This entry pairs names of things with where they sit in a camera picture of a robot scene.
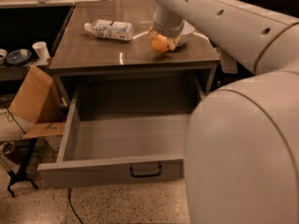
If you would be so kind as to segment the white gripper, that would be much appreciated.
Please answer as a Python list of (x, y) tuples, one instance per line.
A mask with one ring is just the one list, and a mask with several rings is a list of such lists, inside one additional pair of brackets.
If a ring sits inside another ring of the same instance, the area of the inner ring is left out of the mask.
[(178, 36), (183, 29), (183, 19), (165, 8), (156, 7), (151, 27), (153, 30), (149, 30), (149, 38), (152, 39), (158, 35), (166, 36), (169, 49), (174, 50), (179, 42)]

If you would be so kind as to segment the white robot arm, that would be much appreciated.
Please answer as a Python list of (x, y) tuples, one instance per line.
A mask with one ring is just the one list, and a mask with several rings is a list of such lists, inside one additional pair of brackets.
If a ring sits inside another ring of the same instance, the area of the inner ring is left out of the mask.
[(191, 224), (299, 224), (298, 20), (237, 0), (155, 0), (153, 28), (185, 20), (252, 77), (194, 109), (184, 148)]

